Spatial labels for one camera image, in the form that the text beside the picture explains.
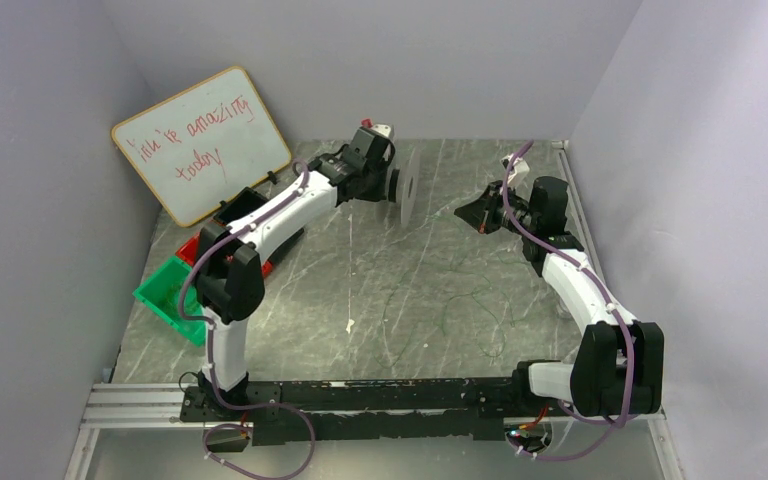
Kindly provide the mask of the white perforated filament spool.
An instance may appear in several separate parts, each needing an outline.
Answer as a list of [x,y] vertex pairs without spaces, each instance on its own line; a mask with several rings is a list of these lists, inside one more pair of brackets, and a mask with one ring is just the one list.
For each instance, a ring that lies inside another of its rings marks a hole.
[[416,202],[419,188],[420,151],[412,148],[408,154],[398,154],[387,181],[387,201],[390,213],[407,226]]

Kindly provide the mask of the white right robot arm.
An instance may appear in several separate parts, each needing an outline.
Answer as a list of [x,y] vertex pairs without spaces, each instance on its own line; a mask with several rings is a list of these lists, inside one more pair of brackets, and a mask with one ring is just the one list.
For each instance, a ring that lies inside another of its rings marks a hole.
[[664,334],[623,307],[593,270],[583,245],[566,228],[568,184],[541,176],[529,199],[501,181],[490,183],[455,215],[480,234],[519,234],[525,260],[559,296],[581,341],[571,364],[533,360],[518,364],[525,394],[552,398],[584,417],[619,421],[661,408]]

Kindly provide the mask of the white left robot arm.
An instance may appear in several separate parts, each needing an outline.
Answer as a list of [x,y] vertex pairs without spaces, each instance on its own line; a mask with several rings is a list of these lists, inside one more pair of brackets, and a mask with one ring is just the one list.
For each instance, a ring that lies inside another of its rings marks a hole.
[[246,335],[248,320],[265,297],[265,261],[341,204],[386,200],[394,159],[392,126],[362,125],[337,151],[295,161],[297,178],[253,212],[202,228],[198,258],[182,289],[195,290],[202,308],[198,318],[207,328],[199,386],[212,391],[219,404],[247,402]]

